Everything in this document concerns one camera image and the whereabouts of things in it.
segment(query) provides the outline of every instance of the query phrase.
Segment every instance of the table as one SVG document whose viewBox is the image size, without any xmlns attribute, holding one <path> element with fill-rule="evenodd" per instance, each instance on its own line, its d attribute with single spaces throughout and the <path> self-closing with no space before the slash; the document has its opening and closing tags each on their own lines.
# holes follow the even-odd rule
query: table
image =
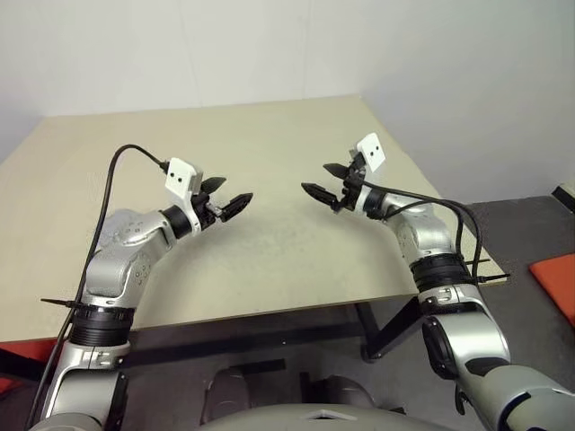
<svg viewBox="0 0 575 431">
<path fill-rule="evenodd" d="M 254 193 L 236 219 L 183 239 L 159 262 L 135 329 L 416 294 L 386 227 L 336 216 L 300 187 L 310 181 L 338 192 L 340 182 L 322 165 L 347 163 L 348 150 L 374 131 L 387 156 L 381 183 L 438 196 L 357 96 L 44 119 L 0 165 L 0 340 L 58 332 L 66 310 L 40 298 L 73 297 L 109 160 L 127 143 L 195 163 L 204 178 L 226 176 L 216 202 Z M 125 153 L 110 211 L 168 206 L 162 174 Z M 455 218 L 437 212 L 455 237 Z M 463 252 L 471 259 L 468 231 Z M 482 257 L 490 259 L 486 251 Z M 502 272 L 493 260 L 480 271 Z"/>
</svg>

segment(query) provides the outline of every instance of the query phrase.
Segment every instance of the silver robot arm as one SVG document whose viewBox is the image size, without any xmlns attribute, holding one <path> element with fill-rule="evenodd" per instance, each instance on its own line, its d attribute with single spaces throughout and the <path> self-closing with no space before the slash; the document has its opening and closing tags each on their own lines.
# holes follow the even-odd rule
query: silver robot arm
<svg viewBox="0 0 575 431">
<path fill-rule="evenodd" d="M 120 428 L 128 378 L 118 366 L 130 350 L 133 316 L 154 264 L 182 236 L 228 221 L 252 199 L 247 193 L 225 207 L 212 205 L 209 195 L 224 181 L 202 182 L 198 167 L 172 158 L 165 182 L 172 207 L 133 217 L 112 234 L 90 261 L 81 303 L 47 300 L 75 308 L 75 315 L 34 430 Z"/>
<path fill-rule="evenodd" d="M 345 208 L 382 220 L 395 233 L 420 291 L 429 362 L 440 377 L 456 382 L 457 410 L 464 414 L 468 402 L 490 430 L 571 429 L 575 395 L 532 368 L 510 363 L 507 341 L 477 279 L 469 274 L 432 205 L 413 205 L 420 200 L 365 184 L 376 182 L 385 160 L 376 134 L 362 139 L 351 155 L 349 167 L 324 165 L 343 180 L 342 200 L 316 184 L 302 186 L 336 213 Z"/>
</svg>

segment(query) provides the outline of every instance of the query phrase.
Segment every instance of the red cushion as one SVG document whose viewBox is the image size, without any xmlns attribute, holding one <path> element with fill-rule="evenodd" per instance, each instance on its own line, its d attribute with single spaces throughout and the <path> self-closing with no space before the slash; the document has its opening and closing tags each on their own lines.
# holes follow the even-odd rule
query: red cushion
<svg viewBox="0 0 575 431">
<path fill-rule="evenodd" d="M 536 262 L 529 269 L 575 327 L 575 253 Z"/>
</svg>

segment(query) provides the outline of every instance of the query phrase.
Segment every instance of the black metal frame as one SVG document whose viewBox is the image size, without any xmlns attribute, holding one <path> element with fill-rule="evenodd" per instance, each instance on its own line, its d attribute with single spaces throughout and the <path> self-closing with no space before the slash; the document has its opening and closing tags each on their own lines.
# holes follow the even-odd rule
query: black metal frame
<svg viewBox="0 0 575 431">
<path fill-rule="evenodd" d="M 395 316 L 379 329 L 369 303 L 355 303 L 357 322 L 323 325 L 297 330 L 280 330 L 246 337 L 217 339 L 175 347 L 134 349 L 122 367 L 162 364 L 222 353 L 241 353 L 255 349 L 292 346 L 327 339 L 363 337 L 361 355 L 373 362 L 401 343 L 419 327 L 423 317 L 414 296 Z M 0 348 L 0 375 L 14 380 L 34 383 L 40 380 L 44 363 Z"/>
<path fill-rule="evenodd" d="M 418 323 L 423 319 L 417 296 L 410 299 L 382 329 L 379 329 L 369 303 L 356 303 L 355 307 L 366 341 L 361 348 L 361 357 L 369 363 L 401 344 L 419 329 Z"/>
<path fill-rule="evenodd" d="M 0 377 L 18 380 L 24 383 L 40 381 L 44 363 L 30 357 L 18 355 L 0 348 Z"/>
<path fill-rule="evenodd" d="M 555 188 L 552 195 L 575 214 L 575 198 L 561 186 Z"/>
</svg>

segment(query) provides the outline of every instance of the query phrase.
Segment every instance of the gray carpet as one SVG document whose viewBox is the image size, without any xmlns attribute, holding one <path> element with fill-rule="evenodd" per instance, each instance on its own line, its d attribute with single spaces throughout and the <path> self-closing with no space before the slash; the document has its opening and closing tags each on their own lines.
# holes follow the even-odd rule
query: gray carpet
<svg viewBox="0 0 575 431">
<path fill-rule="evenodd" d="M 507 336 L 513 361 L 530 365 L 575 391 L 573 328 L 528 272 L 541 259 L 575 251 L 575 217 L 554 198 L 527 198 L 472 206 L 484 231 L 485 246 L 510 281 L 482 290 Z M 372 303 L 383 324 L 405 300 Z M 139 348 L 221 339 L 355 320 L 350 307 L 280 313 L 189 327 L 146 330 L 135 334 Z M 483 429 L 473 409 L 464 417 L 454 407 L 454 384 L 429 368 L 420 333 L 373 365 L 358 357 L 360 339 L 284 346 L 244 354 L 209 356 L 128 370 L 130 398 L 124 431 L 190 430 L 198 426 L 203 393 L 214 373 L 230 365 L 285 358 L 287 369 L 251 374 L 248 383 L 256 405 L 299 402 L 300 371 L 320 379 L 341 374 L 363 384 L 384 408 L 402 406 L 408 415 L 454 429 Z M 20 430 L 31 388 L 12 391 L 0 401 L 5 431 Z"/>
</svg>

